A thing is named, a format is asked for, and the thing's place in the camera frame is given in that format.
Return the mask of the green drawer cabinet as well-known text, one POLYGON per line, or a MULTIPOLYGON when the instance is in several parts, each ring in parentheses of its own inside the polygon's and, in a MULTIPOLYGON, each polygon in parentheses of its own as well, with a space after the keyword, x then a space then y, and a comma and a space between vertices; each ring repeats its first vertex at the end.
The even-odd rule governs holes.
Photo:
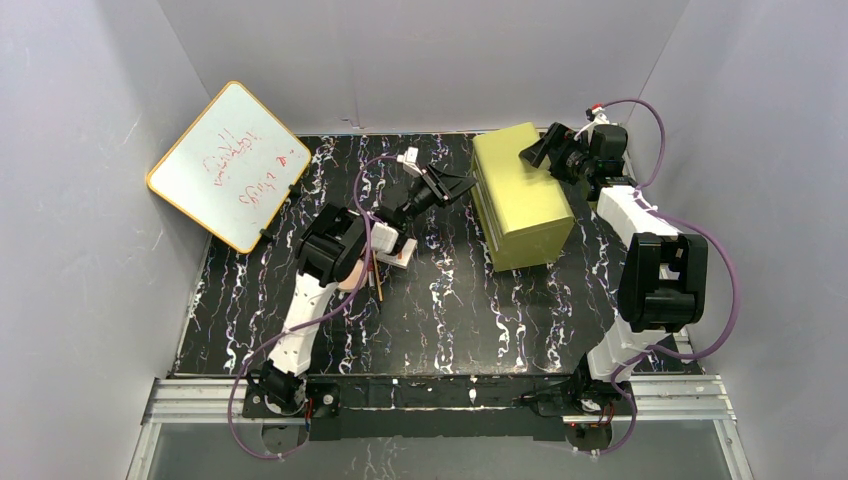
POLYGON ((472 198, 496 272, 555 262, 575 224, 560 183, 520 157, 540 139, 530 122, 472 139, 472 198))

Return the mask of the white square makeup box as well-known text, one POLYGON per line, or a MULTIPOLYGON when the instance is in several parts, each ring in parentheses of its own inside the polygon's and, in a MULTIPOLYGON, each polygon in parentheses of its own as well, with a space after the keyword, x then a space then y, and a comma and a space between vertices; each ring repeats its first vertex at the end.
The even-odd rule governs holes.
POLYGON ((378 262, 385 263, 389 266, 407 269, 415 253, 417 241, 415 239, 407 239, 402 249, 395 255, 387 253, 378 253, 376 259, 378 262))

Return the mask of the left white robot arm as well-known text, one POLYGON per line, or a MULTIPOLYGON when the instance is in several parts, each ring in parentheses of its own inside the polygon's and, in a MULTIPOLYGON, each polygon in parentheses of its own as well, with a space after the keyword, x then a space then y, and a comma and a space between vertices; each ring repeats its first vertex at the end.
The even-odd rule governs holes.
POLYGON ((472 176, 434 166, 412 167, 413 182, 384 193, 373 213, 329 204, 304 232, 297 249, 292 302, 280 338, 247 380, 259 401, 294 415, 306 403, 303 375, 322 317, 338 292, 353 293, 367 278, 373 257, 404 268, 415 248, 409 231, 434 206, 447 207, 475 185, 472 176))

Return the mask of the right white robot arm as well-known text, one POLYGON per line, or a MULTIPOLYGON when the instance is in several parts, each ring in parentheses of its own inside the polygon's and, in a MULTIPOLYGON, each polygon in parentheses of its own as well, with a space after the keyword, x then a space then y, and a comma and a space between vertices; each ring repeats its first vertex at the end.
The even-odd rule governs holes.
POLYGON ((553 178, 583 186, 587 202, 627 246, 614 323, 564 386, 565 396, 586 411, 621 400, 641 359, 698 322, 704 309, 707 241, 641 205, 635 180, 624 172, 627 146, 628 132, 616 124, 575 131, 553 123, 519 154, 553 178))

